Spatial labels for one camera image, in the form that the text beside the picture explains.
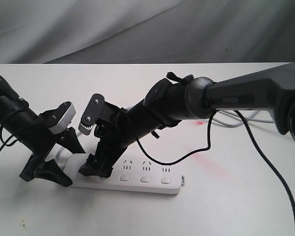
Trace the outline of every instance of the gray fabric backdrop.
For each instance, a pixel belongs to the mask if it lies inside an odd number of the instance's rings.
[[[0,63],[295,61],[295,0],[0,0]]]

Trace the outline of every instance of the red stain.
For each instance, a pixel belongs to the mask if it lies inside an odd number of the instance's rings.
[[[188,152],[193,151],[193,149],[191,149],[190,147],[185,146],[185,148],[188,150]],[[227,172],[219,164],[204,157],[200,152],[192,154],[190,157],[194,160],[197,160],[197,163],[202,165],[205,169],[207,169],[211,174],[214,174],[215,176],[225,177],[227,175]]]
[[[195,124],[195,125],[203,125],[204,122],[203,122],[203,121],[195,121],[194,124]]]

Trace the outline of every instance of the power strip socket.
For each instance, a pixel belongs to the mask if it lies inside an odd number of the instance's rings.
[[[109,178],[86,177],[78,172],[88,154],[74,154],[64,172],[72,179],[72,187],[121,191],[178,194],[184,185],[179,165],[161,166],[142,158],[120,158]]]

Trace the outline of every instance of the white table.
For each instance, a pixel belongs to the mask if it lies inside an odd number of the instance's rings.
[[[168,71],[221,81],[278,65],[0,65],[0,74],[36,113],[72,101],[77,110],[72,125],[77,127],[93,93],[127,107],[142,99]],[[257,117],[269,115],[262,112]],[[295,142],[290,135],[279,135],[273,124],[251,127],[295,198]],[[149,135],[142,142],[152,156],[170,161],[206,146],[206,128],[183,121],[159,131],[159,140]],[[92,135],[81,137],[88,152],[94,152],[96,141]],[[126,154],[143,156],[136,144]],[[18,175],[29,156],[30,151],[19,143],[0,154],[0,235],[286,236],[294,232],[288,196],[243,126],[212,127],[212,149],[181,163],[186,185],[176,196],[64,188],[41,179],[26,183]]]

